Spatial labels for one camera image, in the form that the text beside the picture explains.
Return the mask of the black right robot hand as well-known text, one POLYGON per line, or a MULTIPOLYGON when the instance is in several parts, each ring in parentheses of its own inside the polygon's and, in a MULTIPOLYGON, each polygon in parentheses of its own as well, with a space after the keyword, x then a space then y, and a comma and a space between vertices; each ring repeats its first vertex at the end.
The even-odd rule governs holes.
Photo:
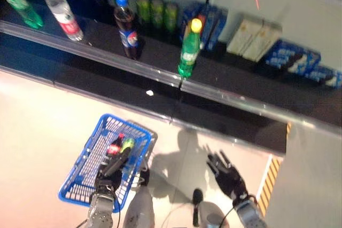
POLYGON ((220 150, 220 155, 209 153, 207 157, 207 165, 221 191, 233 201, 233 204, 245 200, 248 197, 245 182, 225 153, 220 150))

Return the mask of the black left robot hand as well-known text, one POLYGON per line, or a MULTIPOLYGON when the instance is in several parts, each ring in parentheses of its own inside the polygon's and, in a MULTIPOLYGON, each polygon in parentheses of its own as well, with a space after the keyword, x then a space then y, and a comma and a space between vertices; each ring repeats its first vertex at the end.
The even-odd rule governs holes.
POLYGON ((106 165, 101 164, 95 180, 95 190, 100 193, 114 193, 120 186, 122 170, 128 160, 131 148, 112 155, 106 165))

